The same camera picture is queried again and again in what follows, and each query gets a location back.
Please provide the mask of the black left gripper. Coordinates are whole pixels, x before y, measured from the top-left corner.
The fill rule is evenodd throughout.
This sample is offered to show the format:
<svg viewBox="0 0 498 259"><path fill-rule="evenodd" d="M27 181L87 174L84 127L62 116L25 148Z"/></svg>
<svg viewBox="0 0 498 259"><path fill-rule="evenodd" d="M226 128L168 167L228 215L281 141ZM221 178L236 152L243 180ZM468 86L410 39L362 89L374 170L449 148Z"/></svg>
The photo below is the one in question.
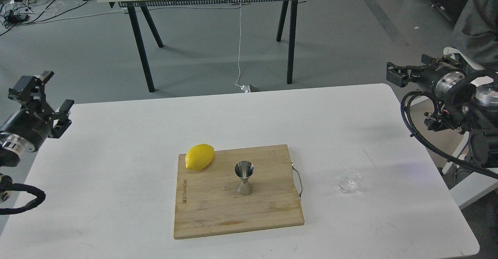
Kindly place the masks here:
<svg viewBox="0 0 498 259"><path fill-rule="evenodd" d="M39 151L47 138L59 139L71 126L70 108L75 101L67 99L57 111L46 101L45 84L54 75L43 71L39 76L22 76L8 91L8 98L21 109L1 126L1 148L11 152Z"/></svg>

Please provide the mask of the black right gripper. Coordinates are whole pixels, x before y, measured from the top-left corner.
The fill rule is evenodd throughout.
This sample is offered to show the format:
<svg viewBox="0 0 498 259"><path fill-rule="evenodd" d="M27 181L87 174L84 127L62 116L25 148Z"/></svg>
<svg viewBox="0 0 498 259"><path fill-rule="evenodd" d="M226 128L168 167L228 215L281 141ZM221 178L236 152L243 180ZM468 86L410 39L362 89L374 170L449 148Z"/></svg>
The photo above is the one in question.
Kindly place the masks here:
<svg viewBox="0 0 498 259"><path fill-rule="evenodd" d="M442 100L457 82L466 78L460 69L462 63L455 59L453 54L442 57L422 54L421 62L427 65L423 70L421 66L397 66L387 62L386 80L400 88L406 87L409 82L416 82L423 92Z"/></svg>

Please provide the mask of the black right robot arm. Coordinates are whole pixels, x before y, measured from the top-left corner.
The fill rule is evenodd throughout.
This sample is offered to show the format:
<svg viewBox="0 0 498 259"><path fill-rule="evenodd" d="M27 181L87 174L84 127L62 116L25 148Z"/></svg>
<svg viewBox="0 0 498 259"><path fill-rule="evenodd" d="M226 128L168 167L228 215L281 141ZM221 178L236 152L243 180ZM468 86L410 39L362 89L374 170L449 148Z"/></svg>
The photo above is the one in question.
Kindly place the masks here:
<svg viewBox="0 0 498 259"><path fill-rule="evenodd" d="M421 66L398 66L387 63L386 78L399 87L410 82L418 89L407 93L401 101L401 115L410 135L449 162L488 177L497 178L497 73L488 69L466 72L458 53L443 57L423 54ZM468 134L468 155L464 160L434 146L416 128L411 117L411 104L417 97L428 98L432 112L425 113L428 130L457 130Z"/></svg>

